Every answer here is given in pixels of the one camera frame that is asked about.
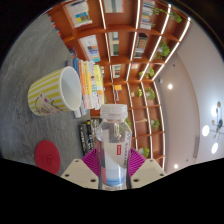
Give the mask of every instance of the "wooden bookshelf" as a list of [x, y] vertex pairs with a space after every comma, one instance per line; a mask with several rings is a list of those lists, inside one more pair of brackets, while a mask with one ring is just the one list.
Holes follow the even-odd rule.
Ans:
[[[137, 11], [138, 2], [140, 2], [139, 15]], [[132, 123], [132, 147], [136, 149], [142, 147], [150, 148], [151, 153], [149, 158], [155, 158], [163, 166], [163, 160], [165, 159], [163, 135], [165, 135], [165, 132], [159, 93], [155, 89], [156, 85], [153, 77], [149, 77], [149, 79], [143, 77], [140, 79], [138, 74], [141, 71], [145, 71], [147, 66], [148, 68], [152, 67], [155, 74], [158, 73], [162, 65], [166, 66], [165, 61], [167, 57], [164, 57], [163, 60], [155, 60], [152, 57], [150, 61], [152, 52], [155, 50], [160, 37], [160, 42], [163, 40], [166, 41], [170, 47], [170, 51], [172, 51], [185, 30], [188, 17], [177, 8], [171, 6], [171, 12], [176, 11], [181, 15], [182, 22], [177, 23], [169, 18], [164, 33], [161, 34], [166, 20], [166, 14], [164, 13], [151, 16], [151, 21], [156, 24], [151, 30], [140, 28], [143, 0], [124, 0], [123, 13], [105, 13], [103, 0], [88, 0], [89, 16], [93, 23], [75, 28], [66, 9], [66, 4], [68, 3], [62, 2], [47, 12], [59, 29], [64, 44], [67, 48], [73, 47], [77, 52], [78, 58], [88, 60], [79, 39], [96, 35], [101, 59], [96, 64], [104, 67], [105, 76], [103, 80], [108, 103], [127, 104], [128, 118]], [[168, 4], [162, 1], [155, 1], [155, 7], [168, 11]], [[139, 22], [136, 28], [137, 16], [139, 16]], [[119, 56], [110, 55], [109, 32], [118, 32]], [[148, 40], [142, 58], [134, 58], [136, 42], [140, 33], [145, 33]], [[130, 68], [129, 70], [129, 66], [133, 63], [138, 63], [138, 68]], [[112, 76], [111, 66], [115, 64], [121, 64], [119, 78], [113, 78]], [[122, 85], [122, 92], [118, 93], [119, 101], [115, 101], [114, 85], [116, 84]], [[145, 89], [149, 86], [154, 90], [156, 95], [152, 101], [145, 98]], [[131, 97], [130, 93], [136, 91], [137, 87], [143, 89], [144, 95], [141, 97]], [[99, 116], [99, 114], [100, 111], [91, 110], [91, 115]], [[135, 121], [144, 118], [148, 119], [148, 122], [135, 123]], [[161, 124], [157, 130], [151, 129], [149, 124], [150, 120], [154, 118], [159, 119]]]

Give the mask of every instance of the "red label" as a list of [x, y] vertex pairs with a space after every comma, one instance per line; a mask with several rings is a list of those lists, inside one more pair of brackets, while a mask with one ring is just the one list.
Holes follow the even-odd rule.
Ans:
[[117, 155], [120, 155], [121, 154], [121, 145], [118, 145], [117, 146]]

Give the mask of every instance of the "green plant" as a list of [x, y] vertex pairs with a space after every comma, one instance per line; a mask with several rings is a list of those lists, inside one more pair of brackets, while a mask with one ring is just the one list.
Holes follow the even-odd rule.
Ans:
[[128, 118], [125, 119], [125, 122], [128, 124], [129, 128], [131, 128], [131, 122]]
[[159, 52], [155, 59], [163, 59], [163, 56], [167, 56], [170, 53], [170, 48], [167, 46], [166, 41], [162, 41], [159, 45], [159, 48], [162, 48], [162, 52]]
[[148, 158], [148, 156], [149, 156], [149, 152], [150, 152], [150, 149], [143, 148], [143, 156], [144, 156], [145, 158]]
[[147, 99], [153, 100], [155, 98], [155, 92], [151, 87], [146, 89], [145, 92], [146, 92]]
[[153, 14], [156, 14], [156, 15], [159, 15], [160, 12], [163, 12], [165, 13], [166, 15], [169, 15], [169, 17], [173, 20], [175, 20], [177, 23], [180, 23], [182, 21], [182, 18], [180, 17], [180, 15], [178, 15], [176, 12], [171, 12], [171, 13], [168, 13], [162, 9], [158, 9], [158, 8], [153, 8], [152, 10], [152, 13]]
[[152, 121], [154, 121], [154, 123], [152, 124], [152, 128], [156, 129], [159, 127], [160, 123], [158, 119], [153, 119]]
[[135, 92], [135, 95], [138, 96], [138, 97], [142, 96], [142, 90], [139, 87], [137, 88], [137, 91]]

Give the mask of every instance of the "red circular mat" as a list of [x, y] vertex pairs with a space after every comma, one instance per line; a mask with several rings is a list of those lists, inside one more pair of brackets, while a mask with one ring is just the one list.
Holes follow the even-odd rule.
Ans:
[[39, 168], [57, 174], [60, 168], [60, 155], [51, 141], [41, 141], [35, 150], [35, 161]]

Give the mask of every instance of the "bottle cap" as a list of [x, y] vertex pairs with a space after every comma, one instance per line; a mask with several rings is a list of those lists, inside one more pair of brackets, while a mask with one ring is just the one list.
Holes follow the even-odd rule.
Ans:
[[128, 117], [126, 104], [103, 104], [100, 108], [100, 117], [108, 120], [122, 120]]

